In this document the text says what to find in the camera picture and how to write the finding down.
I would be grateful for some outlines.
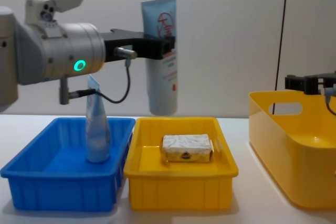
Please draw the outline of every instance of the blue plastic tray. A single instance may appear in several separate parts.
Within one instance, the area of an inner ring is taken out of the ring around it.
[[[111,158],[86,160],[85,118],[53,120],[1,171],[24,210],[110,211],[121,186],[134,119],[108,118]]]

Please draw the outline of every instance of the green indicator light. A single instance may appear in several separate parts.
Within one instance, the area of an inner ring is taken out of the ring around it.
[[[73,66],[74,71],[79,72],[82,71],[86,66],[86,62],[84,60],[78,60]]]

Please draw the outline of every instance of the yellow plastic basket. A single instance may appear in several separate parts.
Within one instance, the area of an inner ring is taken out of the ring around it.
[[[273,103],[302,105],[300,114],[272,115]],[[335,100],[331,107],[335,110]],[[295,205],[336,207],[336,116],[321,95],[297,91],[249,95],[250,143],[274,181]]]
[[[204,133],[214,145],[209,163],[162,162],[164,135]],[[238,168],[215,118],[141,118],[124,174],[135,210],[222,210],[230,208]]]

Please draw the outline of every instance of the blue squeeze tube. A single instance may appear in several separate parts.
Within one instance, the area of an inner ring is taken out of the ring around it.
[[[141,3],[144,33],[155,37],[176,37],[176,0]],[[146,59],[147,92],[154,115],[171,115],[177,110],[177,50],[162,60]]]
[[[89,75],[88,88],[99,91],[99,83]],[[87,97],[86,110],[86,154],[87,160],[101,163],[110,157],[110,126],[105,114],[101,96],[92,94]]]

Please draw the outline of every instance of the soap bar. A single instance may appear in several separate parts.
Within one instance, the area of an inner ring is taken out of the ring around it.
[[[171,162],[209,162],[214,148],[207,134],[166,135],[162,151]]]

